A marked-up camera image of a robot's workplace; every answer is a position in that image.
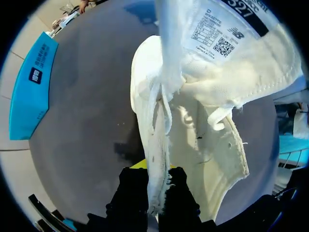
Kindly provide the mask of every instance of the qr code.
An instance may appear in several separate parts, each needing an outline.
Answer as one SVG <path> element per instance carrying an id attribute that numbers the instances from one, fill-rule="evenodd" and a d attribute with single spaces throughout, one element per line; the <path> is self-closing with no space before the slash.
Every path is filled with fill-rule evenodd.
<path id="1" fill-rule="evenodd" d="M 234 50 L 234 46 L 221 37 L 218 43 L 213 47 L 213 49 L 219 52 L 224 57 L 227 57 L 228 54 L 230 54 L 231 51 Z"/>

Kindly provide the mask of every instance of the tongue label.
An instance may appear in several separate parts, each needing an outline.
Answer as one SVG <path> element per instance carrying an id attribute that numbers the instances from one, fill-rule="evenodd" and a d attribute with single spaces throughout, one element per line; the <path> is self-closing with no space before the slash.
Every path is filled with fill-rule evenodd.
<path id="1" fill-rule="evenodd" d="M 201 1 L 184 47 L 214 63 L 227 61 L 242 44 L 264 36 L 278 23 L 266 6 L 261 7 L 257 1 Z"/>

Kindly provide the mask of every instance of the person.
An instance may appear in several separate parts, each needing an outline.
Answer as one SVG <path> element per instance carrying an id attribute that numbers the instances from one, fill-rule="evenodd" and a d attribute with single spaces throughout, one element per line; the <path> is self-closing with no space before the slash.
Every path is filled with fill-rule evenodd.
<path id="1" fill-rule="evenodd" d="M 81 3 L 79 4 L 79 13 L 80 14 L 85 13 L 85 9 L 90 2 L 94 2 L 95 5 L 99 5 L 99 4 L 101 4 L 105 1 L 107 1 L 107 0 L 81 0 Z"/>

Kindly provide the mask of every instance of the blue sign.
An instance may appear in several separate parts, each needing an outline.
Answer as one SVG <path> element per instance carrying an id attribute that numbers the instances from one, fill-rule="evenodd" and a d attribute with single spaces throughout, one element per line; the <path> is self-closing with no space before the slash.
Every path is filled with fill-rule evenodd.
<path id="1" fill-rule="evenodd" d="M 18 73 L 10 109 L 10 139 L 30 139 L 49 109 L 49 82 L 58 43 L 45 32 Z"/>

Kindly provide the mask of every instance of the yellow object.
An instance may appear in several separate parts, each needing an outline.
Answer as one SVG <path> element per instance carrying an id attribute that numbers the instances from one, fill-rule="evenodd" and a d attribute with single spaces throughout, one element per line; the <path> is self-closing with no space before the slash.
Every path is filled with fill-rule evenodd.
<path id="1" fill-rule="evenodd" d="M 133 169 L 139 169 L 139 168 L 147 169 L 147 161 L 146 161 L 146 159 L 143 159 L 141 162 L 138 162 L 137 164 L 133 165 L 130 168 L 133 168 Z"/>

